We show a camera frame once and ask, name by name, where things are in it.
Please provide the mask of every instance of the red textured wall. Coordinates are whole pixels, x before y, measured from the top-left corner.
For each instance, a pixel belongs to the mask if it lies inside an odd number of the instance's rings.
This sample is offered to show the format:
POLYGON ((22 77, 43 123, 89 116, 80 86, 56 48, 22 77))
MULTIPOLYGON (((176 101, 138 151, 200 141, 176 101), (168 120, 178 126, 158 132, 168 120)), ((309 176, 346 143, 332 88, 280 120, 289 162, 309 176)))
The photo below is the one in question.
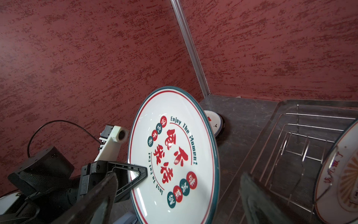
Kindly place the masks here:
MULTIPOLYGON (((22 0, 0 3, 0 194, 34 131, 66 119, 99 137, 107 123, 131 128, 156 88, 203 99, 169 0, 22 0)), ((31 154, 55 145, 76 174, 97 143, 69 124, 39 132, 31 154)), ((119 160, 125 160, 127 145, 119 160)))
POLYGON ((358 100, 357 0, 182 0, 212 94, 358 100))

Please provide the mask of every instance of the plate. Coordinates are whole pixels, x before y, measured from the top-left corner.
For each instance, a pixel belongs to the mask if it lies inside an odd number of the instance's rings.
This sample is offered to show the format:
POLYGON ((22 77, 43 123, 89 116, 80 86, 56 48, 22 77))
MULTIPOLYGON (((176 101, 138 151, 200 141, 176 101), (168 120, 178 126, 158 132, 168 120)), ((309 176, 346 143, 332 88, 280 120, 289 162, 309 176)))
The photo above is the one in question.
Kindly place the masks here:
POLYGON ((162 87, 145 99, 132 126, 128 163, 148 169, 131 191, 141 223, 211 223, 219 194, 217 145, 187 92, 162 87))
POLYGON ((213 129, 214 136, 216 137, 222 129, 223 120, 219 114, 213 111, 204 110, 204 112, 209 120, 211 128, 213 129))
POLYGON ((314 199, 317 216, 325 223, 345 224, 358 218, 358 120, 337 139, 321 166, 314 199))

